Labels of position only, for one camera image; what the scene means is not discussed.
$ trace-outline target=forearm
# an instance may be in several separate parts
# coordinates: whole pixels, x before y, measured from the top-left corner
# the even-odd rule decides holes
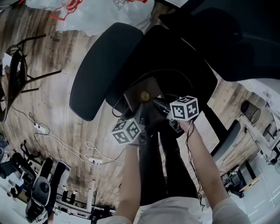
[[[193,128],[193,133],[188,139],[189,149],[202,189],[213,209],[220,201],[228,198],[228,193],[221,181],[220,172],[194,124],[191,125],[189,134]]]
[[[120,202],[115,215],[124,216],[133,222],[140,206],[140,197],[141,182],[137,147],[126,146]]]

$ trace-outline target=metal frame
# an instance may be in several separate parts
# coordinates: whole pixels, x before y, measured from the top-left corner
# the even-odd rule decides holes
[[[258,145],[258,147],[263,151],[264,154],[267,155],[268,161],[272,160],[277,156],[277,153],[273,151],[275,147],[277,147],[277,144],[280,141],[280,134],[278,134],[275,139],[272,139],[272,141],[268,142],[265,137],[262,135],[262,133],[255,128],[243,115],[240,116],[240,121],[245,124],[245,126],[248,128],[250,134],[255,136],[255,143]]]
[[[95,194],[95,180],[92,180],[91,183],[91,188],[89,189],[88,192],[88,197],[87,197],[87,208],[80,208],[71,204],[68,204],[64,201],[62,201],[61,199],[56,200],[56,202],[59,204],[59,206],[61,206],[62,208],[65,209],[75,209],[78,213],[82,214],[82,215],[86,215],[86,216],[90,216],[91,215],[91,207],[92,207],[92,200]]]

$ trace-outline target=cord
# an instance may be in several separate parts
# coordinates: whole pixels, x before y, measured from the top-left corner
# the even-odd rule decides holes
[[[245,128],[245,130],[244,130],[245,134],[244,134],[244,136],[242,137],[242,139],[241,139],[238,143],[235,143],[235,144],[232,145],[232,146],[233,146],[233,150],[243,141],[243,139],[244,139],[245,136],[246,136],[247,130],[249,131],[249,129]],[[220,165],[219,169],[222,167],[222,165],[224,164],[224,161],[225,161],[226,159],[227,159],[227,157],[222,161],[222,164]]]
[[[17,111],[17,112],[23,114],[23,115],[24,115],[29,121],[31,121],[34,125],[36,124],[36,122],[38,123],[38,126],[39,126],[40,124],[44,125],[45,128],[50,132],[49,127],[48,127],[47,125],[43,124],[43,123],[39,123],[38,121],[36,121],[36,120],[34,119],[34,116],[33,116],[31,113],[28,114],[28,115],[29,115],[29,117],[28,117],[24,112],[22,112],[22,111],[20,111],[20,110],[18,110],[18,109],[16,109],[16,108],[14,108],[13,106],[11,106],[11,108],[14,109],[15,111]],[[35,134],[40,134],[40,133],[34,133],[34,134],[33,134],[34,139],[37,141],[37,139],[35,138]],[[43,159],[44,159],[44,156],[45,156],[46,151],[49,153],[49,156],[51,157],[50,151],[44,149],[44,147],[43,147],[38,141],[37,141],[37,143],[38,143],[38,144],[40,145],[40,147],[44,150]]]
[[[116,117],[116,118],[120,118],[120,117],[121,117],[121,115],[116,115],[116,114],[114,113],[114,109],[115,109],[115,107],[117,106],[117,104],[119,103],[119,101],[121,100],[122,97],[123,97],[123,95],[118,99],[118,101],[115,103],[115,105],[114,105],[113,108],[112,108],[112,114],[113,114],[114,117]]]
[[[188,79],[188,77],[185,76],[184,73],[182,73],[182,72],[180,72],[180,71],[178,71],[178,70],[176,70],[176,69],[157,69],[157,70],[153,70],[153,71],[147,72],[147,73],[145,73],[144,75],[141,75],[141,76],[140,76],[138,79],[136,79],[132,84],[130,84],[128,88],[130,88],[131,86],[133,86],[135,83],[137,83],[140,79],[142,79],[142,78],[145,77],[146,75],[151,74],[151,73],[153,73],[153,72],[158,72],[158,71],[176,71],[176,72],[179,72],[184,78],[186,78],[186,79],[188,80],[188,82],[189,82],[189,84],[191,85],[192,90],[193,90],[193,85],[192,85],[192,83],[190,82],[190,80]],[[115,103],[115,105],[113,106],[113,109],[112,109],[112,114],[113,114],[114,117],[116,117],[116,118],[120,118],[120,117],[121,117],[121,115],[116,115],[116,114],[114,113],[114,109],[115,109],[116,105],[119,103],[119,101],[121,100],[122,97],[123,97],[123,95],[121,95],[121,97],[118,99],[118,101]]]
[[[189,134],[189,129],[190,129],[191,125],[193,126],[193,128],[192,128],[191,133]],[[193,171],[194,171],[194,174],[196,175],[197,182],[198,182],[198,184],[199,184],[199,189],[198,189],[197,195],[198,195],[198,200],[199,200],[200,206],[202,207],[202,210],[203,210],[203,208],[205,207],[205,205],[202,204],[202,195],[201,195],[202,186],[201,186],[201,184],[200,184],[200,181],[199,181],[199,179],[198,179],[196,170],[195,170],[195,168],[194,168],[192,153],[191,153],[191,151],[190,151],[190,149],[189,149],[189,138],[190,138],[190,136],[192,135],[194,129],[195,129],[194,123],[193,123],[193,121],[191,121],[190,124],[189,124],[188,130],[187,130],[187,139],[186,139],[186,141],[185,141],[185,144],[186,144],[186,146],[187,146],[187,148],[188,148],[189,163],[190,163],[191,166],[192,166],[192,169],[193,169]]]
[[[253,136],[251,135],[251,132],[250,132],[250,130],[249,130],[249,129],[248,129],[248,131],[249,131],[249,134],[250,134],[250,136],[251,136],[252,140],[256,143],[256,142],[257,142],[257,140],[254,140],[254,138],[253,138]]]
[[[51,156],[51,153],[50,153],[48,150],[46,150],[46,149],[42,146],[42,144],[40,143],[40,137],[41,137],[41,136],[50,137],[50,138],[56,140],[60,145],[62,145],[64,148],[66,148],[66,149],[69,150],[71,153],[73,153],[74,155],[76,155],[80,160],[82,160],[82,161],[84,161],[84,162],[86,162],[86,163],[89,163],[89,164],[91,164],[91,165],[95,165],[95,164],[93,164],[93,163],[91,163],[91,162],[88,162],[87,160],[89,160],[89,158],[86,157],[86,155],[93,155],[93,156],[99,156],[99,155],[101,155],[102,157],[104,157],[104,158],[106,158],[106,159],[112,160],[111,162],[118,161],[118,162],[124,163],[123,161],[118,160],[118,158],[121,156],[121,154],[123,153],[123,151],[125,150],[125,148],[122,150],[122,152],[119,154],[119,156],[118,156],[116,159],[112,159],[112,158],[109,158],[109,157],[104,156],[104,155],[100,152],[100,150],[94,145],[93,142],[91,142],[91,141],[86,141],[86,142],[85,142],[86,146],[87,146],[88,148],[90,148],[90,149],[96,150],[96,151],[98,152],[98,154],[89,154],[89,153],[86,153],[86,154],[83,155],[83,154],[81,154],[79,151],[77,151],[76,149],[74,149],[73,147],[71,147],[70,145],[68,145],[66,142],[64,142],[61,138],[59,138],[54,132],[52,132],[52,131],[50,130],[50,128],[49,128],[46,124],[36,121],[36,120],[34,119],[34,116],[33,116],[31,113],[29,113],[29,117],[28,117],[24,112],[22,112],[22,111],[20,111],[20,110],[17,110],[17,109],[15,109],[15,108],[13,108],[13,109],[16,110],[16,111],[18,111],[19,113],[22,113],[22,114],[23,114],[29,121],[31,121],[33,124],[38,123],[38,126],[40,126],[40,125],[41,125],[41,126],[44,126],[44,128],[45,128],[46,130],[48,130],[48,133],[47,133],[47,134],[34,133],[34,135],[33,135],[33,136],[34,136],[34,139],[36,140],[36,142],[37,142],[37,143],[39,144],[39,146],[44,150],[43,158],[44,158],[44,156],[45,156],[45,151],[47,151],[47,152],[50,154],[50,156]],[[82,159],[78,154],[74,153],[72,150],[70,150],[70,149],[69,149],[68,147],[66,147],[64,144],[65,144],[66,146],[68,146],[69,148],[71,148],[72,150],[74,150],[75,152],[77,152],[77,153],[78,153],[79,155],[81,155],[82,157],[86,158],[87,160]]]

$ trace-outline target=leg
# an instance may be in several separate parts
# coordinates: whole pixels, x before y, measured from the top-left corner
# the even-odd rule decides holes
[[[26,84],[31,83],[31,82],[34,82],[34,81],[39,80],[39,79],[46,78],[46,77],[48,77],[48,76],[56,75],[56,74],[59,74],[59,73],[61,73],[61,70],[56,71],[56,72],[51,72],[51,73],[48,73],[48,74],[46,74],[46,75],[41,75],[41,76],[39,76],[39,77],[32,78],[32,79],[26,81]]]
[[[157,131],[147,132],[146,144],[139,148],[139,167],[141,176],[140,206],[152,204],[166,198],[167,191]]]
[[[63,174],[63,172],[65,171],[66,168],[67,168],[66,165],[59,161],[59,163],[57,164],[56,170],[53,174],[52,182],[50,184],[51,194],[49,196],[49,203],[45,206],[46,210],[48,211],[48,217],[53,212],[53,207],[54,207],[54,204],[56,202],[57,188],[58,188],[58,185],[60,183],[61,175]]]
[[[37,91],[37,90],[39,90],[39,88],[23,90],[23,91],[21,91],[21,93],[28,93],[28,92],[33,92],[33,91]]]
[[[40,176],[48,178],[49,173],[52,170],[52,167],[53,167],[53,160],[51,159],[51,157],[47,157],[42,166]]]
[[[42,38],[42,37],[46,37],[46,34],[43,34],[43,35],[40,35],[40,36],[36,36],[36,37],[29,37],[29,38],[26,38],[26,39],[20,41],[17,45],[24,44],[24,43],[27,42],[28,40],[35,40],[35,39],[39,39],[39,38]]]
[[[74,205],[74,202],[75,202],[75,198],[76,198],[76,194],[77,194],[77,193],[78,193],[77,191],[73,191],[73,192],[72,192],[71,198],[70,198],[70,202],[69,202],[70,205]]]
[[[62,195],[62,201],[67,202],[68,191],[64,191]]]
[[[161,125],[160,139],[166,158],[168,197],[197,198],[196,186],[181,158],[178,142],[168,122],[163,122]]]

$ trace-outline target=hand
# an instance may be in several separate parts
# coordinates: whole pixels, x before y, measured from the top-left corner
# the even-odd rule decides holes
[[[179,121],[179,124],[180,124],[180,127],[185,131],[187,132],[188,131],[188,128],[189,128],[189,124],[190,124],[190,121]]]

